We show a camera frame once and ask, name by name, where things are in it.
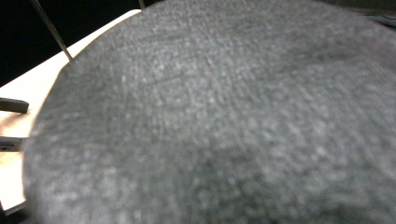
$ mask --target dark background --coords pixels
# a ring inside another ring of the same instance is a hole
[[[160,0],[145,0],[146,7]],[[320,0],[343,7],[396,11],[396,0]],[[138,0],[40,0],[66,46],[123,13]],[[0,0],[0,87],[61,49],[29,0]]]

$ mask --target gray felt surface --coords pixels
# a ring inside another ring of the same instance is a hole
[[[40,223],[394,223],[396,33],[306,0],[169,0],[57,79]]]

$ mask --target white surface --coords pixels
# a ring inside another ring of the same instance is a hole
[[[97,36],[117,23],[135,15],[140,10],[132,10],[114,21],[84,37],[68,48],[72,57],[78,55]],[[61,69],[68,63],[60,52],[42,64],[0,88],[0,97],[23,100],[29,103],[27,114],[0,111],[0,136],[28,137],[50,89]],[[21,183],[22,153],[0,152],[0,201],[4,209],[24,202]]]

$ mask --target metal rod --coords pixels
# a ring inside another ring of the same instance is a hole
[[[0,111],[26,114],[28,108],[29,104],[24,101],[0,98]]]
[[[139,6],[140,6],[140,9],[144,10],[146,8],[145,7],[145,1],[144,0],[139,0]]]
[[[69,61],[72,61],[73,57],[70,55],[69,51],[67,51],[67,47],[64,44],[64,41],[62,40],[61,36],[56,31],[55,26],[50,21],[50,18],[47,16],[47,14],[44,11],[43,7],[40,6],[40,3],[38,2],[38,0],[30,0],[30,2],[32,3],[33,7],[35,7],[35,10],[37,11],[38,15],[40,15],[40,17],[43,20],[43,22],[46,23],[47,28],[49,28],[50,33],[55,38],[55,40],[58,43],[59,47],[61,47],[61,49],[64,51],[64,54],[66,55],[66,57],[69,59]]]

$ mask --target gray fabric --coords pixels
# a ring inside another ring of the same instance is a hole
[[[40,223],[394,223],[396,34],[304,0],[166,1],[66,66]]]

